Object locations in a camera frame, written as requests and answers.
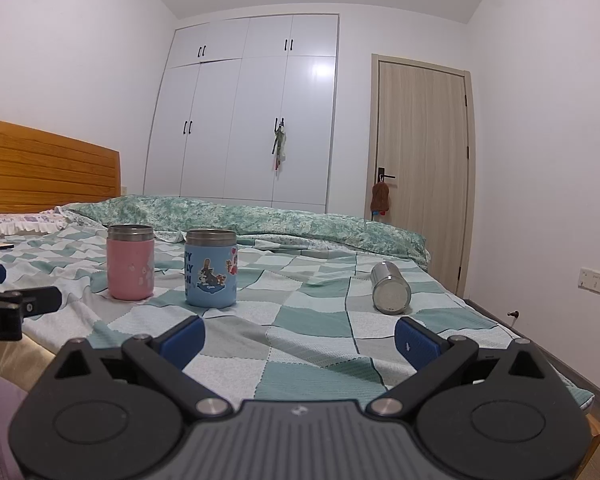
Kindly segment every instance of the brown bag hanging on door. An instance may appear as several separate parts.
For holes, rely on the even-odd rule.
[[[384,214],[389,211],[389,186],[381,180],[371,190],[371,214]]]

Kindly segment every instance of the thermos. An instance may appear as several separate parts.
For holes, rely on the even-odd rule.
[[[107,283],[109,293],[117,300],[140,301],[154,293],[154,228],[109,226]]]
[[[234,231],[191,229],[184,246],[187,303],[224,308],[235,303],[238,247]]]
[[[371,269],[374,306],[383,314],[401,314],[411,301],[411,287],[391,262]]]

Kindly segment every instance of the door handle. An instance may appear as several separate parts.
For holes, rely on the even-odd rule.
[[[378,168],[378,182],[384,182],[386,178],[395,178],[394,175],[387,175],[384,172],[384,168]]]

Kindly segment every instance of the door frame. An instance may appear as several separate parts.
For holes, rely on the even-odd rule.
[[[469,163],[467,165],[467,186],[466,186],[466,213],[464,216],[464,237],[462,239],[462,255],[460,260],[460,279],[454,294],[460,296],[464,294],[466,286],[466,275],[469,267],[469,253],[471,251],[471,238],[474,230],[474,203],[475,203],[475,114],[474,114],[474,94],[471,86],[471,73],[467,70],[458,70],[448,66],[425,63],[413,59],[403,59],[401,57],[382,56],[380,54],[371,55],[371,115],[369,131],[369,152],[368,164],[366,170],[366,193],[365,193],[365,219],[371,220],[371,188],[376,183],[376,164],[378,162],[378,115],[379,115],[379,91],[380,91],[380,63],[393,63],[407,66],[416,66],[445,72],[448,74],[459,75],[464,79],[464,92],[466,95],[466,132],[467,144],[469,148]]]

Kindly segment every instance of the pink thermos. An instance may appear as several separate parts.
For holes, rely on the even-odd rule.
[[[117,300],[145,300],[154,293],[154,228],[109,226],[107,283],[109,293]]]

